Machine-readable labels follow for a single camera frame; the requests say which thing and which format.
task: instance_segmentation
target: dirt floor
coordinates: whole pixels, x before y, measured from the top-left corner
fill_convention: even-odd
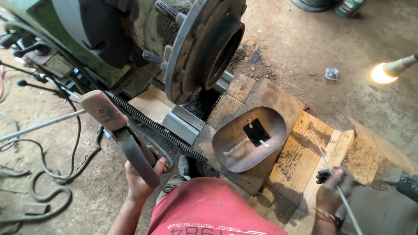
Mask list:
[[[230,70],[235,74],[252,74],[258,79],[268,76],[310,105],[317,117],[333,128],[353,128],[340,112],[345,113],[418,161],[414,146],[418,143],[414,135],[418,133],[418,80],[414,76],[418,74],[418,66],[388,85],[377,84],[370,78],[377,64],[409,56],[418,48],[417,2],[370,1],[355,19],[341,18],[333,10],[304,12],[290,0],[248,0],[247,5],[242,18],[245,36]],[[0,59],[20,65],[11,51],[1,50]],[[338,81],[324,77],[327,67],[340,70]],[[5,99],[0,102],[0,111],[16,120],[21,129],[72,112],[69,104],[49,92],[15,84],[18,79],[26,79],[40,85],[33,78],[19,72],[8,72],[5,77]],[[93,149],[98,127],[88,115],[82,115],[81,120],[83,131],[76,167]],[[58,168],[61,174],[68,174],[76,130],[76,119],[70,119],[22,138],[39,141],[46,152],[47,164]],[[0,116],[0,136],[13,131],[12,123]],[[176,159],[182,154],[176,146],[164,147]],[[39,149],[33,143],[17,143],[0,156],[0,163],[20,170],[33,173],[41,168]],[[55,218],[24,224],[19,233],[105,234],[127,193],[125,161],[114,141],[103,138],[99,154],[67,185],[73,193],[68,208]],[[167,181],[171,174],[163,176],[162,181]],[[29,180],[27,176],[1,177],[0,189],[27,191]],[[39,194],[46,195],[57,186],[51,177],[42,175],[36,188]],[[145,234],[159,191],[156,189],[146,202],[136,234]],[[0,191],[0,198],[0,218],[21,216],[22,204],[33,202],[27,194],[3,191]],[[63,200],[64,195],[58,195],[51,203],[52,208]]]

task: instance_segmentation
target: red wire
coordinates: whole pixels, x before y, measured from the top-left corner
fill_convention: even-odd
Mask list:
[[[3,96],[4,84],[3,84],[3,77],[4,77],[4,66],[0,65],[0,100]]]

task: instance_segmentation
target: red t-shirt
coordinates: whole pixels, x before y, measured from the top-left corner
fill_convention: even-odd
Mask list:
[[[154,208],[147,235],[287,235],[261,217],[228,182],[193,178]]]

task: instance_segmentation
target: light bulb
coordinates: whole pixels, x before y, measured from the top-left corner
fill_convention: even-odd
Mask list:
[[[373,71],[372,71],[372,78],[373,80],[375,80],[376,82],[379,83],[389,83],[389,82],[393,82],[395,81],[398,77],[391,77],[388,76],[385,71],[383,71],[383,64],[379,64],[378,66],[376,66]]]

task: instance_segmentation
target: bracelet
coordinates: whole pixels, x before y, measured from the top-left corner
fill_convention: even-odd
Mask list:
[[[336,219],[333,215],[331,215],[328,212],[326,212],[324,210],[321,210],[321,209],[316,209],[315,217],[320,219],[320,220],[331,222],[331,223],[335,224],[335,226],[338,226],[338,224],[339,224],[338,219]]]

